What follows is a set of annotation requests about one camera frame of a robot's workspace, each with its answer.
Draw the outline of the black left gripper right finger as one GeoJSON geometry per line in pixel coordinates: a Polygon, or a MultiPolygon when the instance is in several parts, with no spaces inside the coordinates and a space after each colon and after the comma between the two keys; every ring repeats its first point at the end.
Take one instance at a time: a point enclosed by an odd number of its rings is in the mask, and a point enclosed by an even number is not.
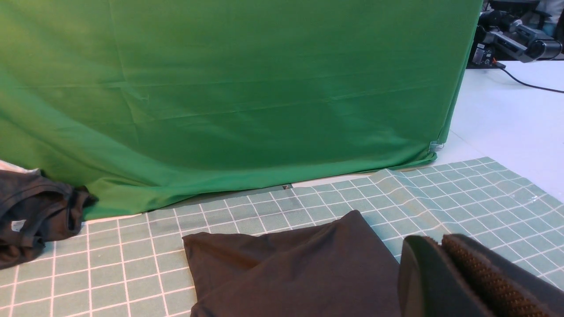
{"type": "Polygon", "coordinates": [[[563,291],[476,240],[454,233],[442,247],[458,271],[497,317],[561,317],[563,291]]]}

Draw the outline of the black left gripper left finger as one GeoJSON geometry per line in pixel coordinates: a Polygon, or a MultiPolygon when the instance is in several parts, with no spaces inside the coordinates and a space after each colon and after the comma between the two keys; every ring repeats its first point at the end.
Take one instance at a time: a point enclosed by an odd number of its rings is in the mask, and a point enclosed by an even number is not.
{"type": "Polygon", "coordinates": [[[403,317],[493,317],[442,247],[430,237],[403,240],[397,296],[403,317]]]}

